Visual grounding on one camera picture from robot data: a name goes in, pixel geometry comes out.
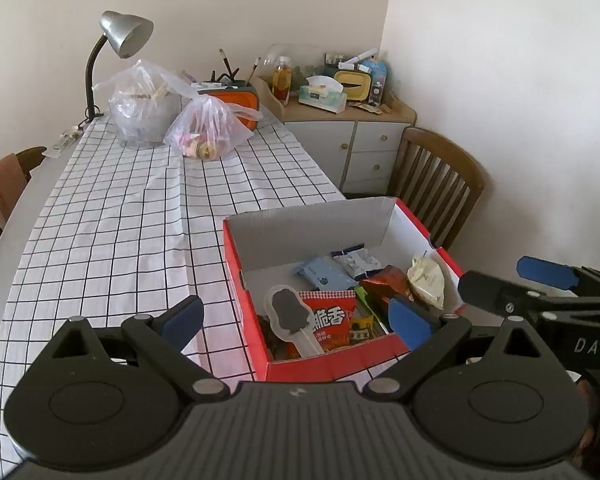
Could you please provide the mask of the cream white snack packet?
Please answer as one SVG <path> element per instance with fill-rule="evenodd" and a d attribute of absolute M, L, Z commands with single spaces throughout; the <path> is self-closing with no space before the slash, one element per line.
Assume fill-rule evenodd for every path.
<path fill-rule="evenodd" d="M 428 307 L 442 311 L 444 309 L 445 280 L 440 266 L 423 256 L 414 256 L 406 271 L 412 293 Z"/>

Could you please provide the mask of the orange brown snack bag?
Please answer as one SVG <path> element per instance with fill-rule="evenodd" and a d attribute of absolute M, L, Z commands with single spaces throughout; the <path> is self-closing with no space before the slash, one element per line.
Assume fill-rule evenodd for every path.
<path fill-rule="evenodd" d="M 416 306 L 425 307 L 425 303 L 412 292 L 405 272 L 391 264 L 370 278 L 359 281 L 356 293 L 370 310 L 382 318 L 388 316 L 390 301 L 396 297 L 405 298 Z"/>

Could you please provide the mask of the yellow candy packet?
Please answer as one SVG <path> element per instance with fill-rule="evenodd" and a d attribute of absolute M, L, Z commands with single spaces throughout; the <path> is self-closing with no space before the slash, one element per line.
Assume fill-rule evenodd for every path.
<path fill-rule="evenodd" d="M 349 322 L 349 342 L 355 344 L 365 344 L 377 337 L 385 335 L 373 313 L 355 312 Z"/>

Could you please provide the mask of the red chip snack bag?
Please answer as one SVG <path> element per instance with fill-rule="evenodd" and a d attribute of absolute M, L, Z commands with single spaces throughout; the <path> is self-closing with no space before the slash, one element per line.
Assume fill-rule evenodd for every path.
<path fill-rule="evenodd" d="M 356 307 L 353 290 L 299 292 L 314 314 L 313 335 L 325 352 L 350 344 L 350 321 Z"/>

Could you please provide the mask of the light blue snack packet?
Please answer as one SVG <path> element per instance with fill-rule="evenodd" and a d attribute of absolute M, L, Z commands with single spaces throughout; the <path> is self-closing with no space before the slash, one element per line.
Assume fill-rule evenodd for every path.
<path fill-rule="evenodd" d="M 330 257 L 316 257 L 300 263 L 294 274 L 309 281 L 320 292 L 349 290 L 358 284 L 343 268 Z"/>

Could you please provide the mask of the red cardboard box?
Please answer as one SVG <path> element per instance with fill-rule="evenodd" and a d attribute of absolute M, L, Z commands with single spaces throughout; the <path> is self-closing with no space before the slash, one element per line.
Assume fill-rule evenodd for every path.
<path fill-rule="evenodd" d="M 407 206 L 394 197 L 360 198 L 235 214 L 223 222 L 230 276 L 247 349 L 261 382 L 329 382 L 372 370 L 407 352 L 391 333 L 381 299 L 362 301 L 358 283 L 373 271 L 403 275 L 428 258 L 443 276 L 443 311 L 460 313 L 463 272 Z M 265 320 L 272 289 L 294 289 L 310 306 L 322 353 L 308 358 Z"/>

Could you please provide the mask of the wooden chair by cabinet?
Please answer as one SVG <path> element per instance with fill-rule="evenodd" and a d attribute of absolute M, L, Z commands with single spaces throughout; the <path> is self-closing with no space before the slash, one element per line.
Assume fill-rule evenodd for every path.
<path fill-rule="evenodd" d="M 388 194 L 425 227 L 432 247 L 451 248 L 483 190 L 478 162 L 460 146 L 426 129 L 403 130 Z"/>

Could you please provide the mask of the white corner cabinet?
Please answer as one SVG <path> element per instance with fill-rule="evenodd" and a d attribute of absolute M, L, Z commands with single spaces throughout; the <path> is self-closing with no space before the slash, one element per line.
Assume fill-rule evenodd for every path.
<path fill-rule="evenodd" d="M 347 107 L 338 115 L 291 99 L 278 102 L 260 77 L 253 81 L 260 103 L 296 137 L 333 184 L 351 196 L 385 195 L 402 132 L 416 112 L 393 93 L 381 113 Z"/>

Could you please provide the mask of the clear bag pink contents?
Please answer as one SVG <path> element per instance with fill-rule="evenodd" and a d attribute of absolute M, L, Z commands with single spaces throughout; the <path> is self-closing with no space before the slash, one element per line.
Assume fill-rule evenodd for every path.
<path fill-rule="evenodd" d="M 198 94 L 174 119 L 164 144 L 185 157 L 217 160 L 253 136 L 242 119 L 258 122 L 262 117 L 260 110 Z"/>

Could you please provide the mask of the wooden chair pink cloth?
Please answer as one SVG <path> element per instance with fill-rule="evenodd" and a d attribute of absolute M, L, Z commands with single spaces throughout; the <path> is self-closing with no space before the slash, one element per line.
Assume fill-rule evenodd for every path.
<path fill-rule="evenodd" d="M 31 171 L 42 164 L 45 151 L 45 146 L 35 146 L 0 159 L 0 237 L 31 180 Z"/>

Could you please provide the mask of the clear bag grey contents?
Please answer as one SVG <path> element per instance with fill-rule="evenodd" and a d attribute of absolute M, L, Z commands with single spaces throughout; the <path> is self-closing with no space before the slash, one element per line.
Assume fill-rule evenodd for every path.
<path fill-rule="evenodd" d="M 108 92 L 108 107 L 118 128 L 121 145 L 154 148 L 163 144 L 166 133 L 181 113 L 185 99 L 198 91 L 165 68 L 145 60 L 94 84 L 95 92 Z"/>

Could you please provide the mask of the orange green pen holder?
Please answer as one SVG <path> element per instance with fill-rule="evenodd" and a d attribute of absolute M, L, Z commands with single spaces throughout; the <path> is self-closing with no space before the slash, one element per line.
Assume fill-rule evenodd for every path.
<path fill-rule="evenodd" d="M 193 82 L 192 87 L 199 93 L 208 94 L 231 106 L 260 110 L 258 92 L 251 84 L 243 81 L 201 81 Z"/>

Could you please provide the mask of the yellow tissue holder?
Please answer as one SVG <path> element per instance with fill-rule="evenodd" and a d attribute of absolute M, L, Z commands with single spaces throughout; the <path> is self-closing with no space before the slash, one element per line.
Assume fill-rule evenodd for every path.
<path fill-rule="evenodd" d="M 364 102 L 370 94 L 372 78 L 358 70 L 338 70 L 334 79 L 343 86 L 343 92 L 351 102 Z"/>

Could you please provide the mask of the tissue box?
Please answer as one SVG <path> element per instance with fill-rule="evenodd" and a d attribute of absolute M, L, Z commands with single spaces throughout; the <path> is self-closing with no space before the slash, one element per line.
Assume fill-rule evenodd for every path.
<path fill-rule="evenodd" d="M 306 78 L 306 84 L 300 87 L 298 102 L 302 105 L 324 110 L 332 114 L 342 113 L 347 106 L 348 96 L 343 85 L 336 79 L 316 75 Z"/>

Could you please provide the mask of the amber liquid bottle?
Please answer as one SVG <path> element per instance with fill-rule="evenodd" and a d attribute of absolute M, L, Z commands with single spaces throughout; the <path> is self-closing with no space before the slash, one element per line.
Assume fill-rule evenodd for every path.
<path fill-rule="evenodd" d="M 292 62 L 287 55 L 281 55 L 275 62 L 272 77 L 272 93 L 275 99 L 287 105 L 291 92 Z"/>

